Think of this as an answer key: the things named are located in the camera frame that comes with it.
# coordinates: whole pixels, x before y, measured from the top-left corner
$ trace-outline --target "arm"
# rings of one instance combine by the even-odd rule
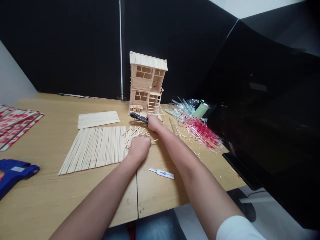
[[[145,135],[133,138],[126,158],[73,210],[50,240],[100,240],[132,175],[147,157],[150,146],[151,139]]]
[[[188,148],[155,116],[148,116],[149,129],[164,141],[176,165],[193,209],[209,239],[216,239],[220,225],[227,218],[242,212],[221,187],[212,173]]]

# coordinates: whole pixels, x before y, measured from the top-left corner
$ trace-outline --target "miniature wooden house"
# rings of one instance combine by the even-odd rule
[[[162,119],[160,101],[164,90],[161,86],[168,71],[167,60],[130,51],[130,65],[129,114],[135,112],[144,117],[151,114]]]

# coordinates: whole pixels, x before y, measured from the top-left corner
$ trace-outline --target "forearm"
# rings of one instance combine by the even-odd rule
[[[242,212],[188,146],[169,129],[158,131],[180,172],[188,197],[209,239],[227,218]]]
[[[129,155],[66,218],[53,239],[101,239],[139,163]]]

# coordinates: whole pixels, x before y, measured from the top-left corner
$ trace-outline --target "jeans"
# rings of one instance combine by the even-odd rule
[[[102,240],[130,240],[125,224],[109,228]],[[173,209],[136,221],[136,240],[186,240]]]

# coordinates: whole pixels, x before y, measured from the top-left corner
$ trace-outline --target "glue gun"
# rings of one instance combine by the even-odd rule
[[[0,160],[0,200],[9,192],[21,179],[30,178],[40,168],[27,162],[13,159]]]

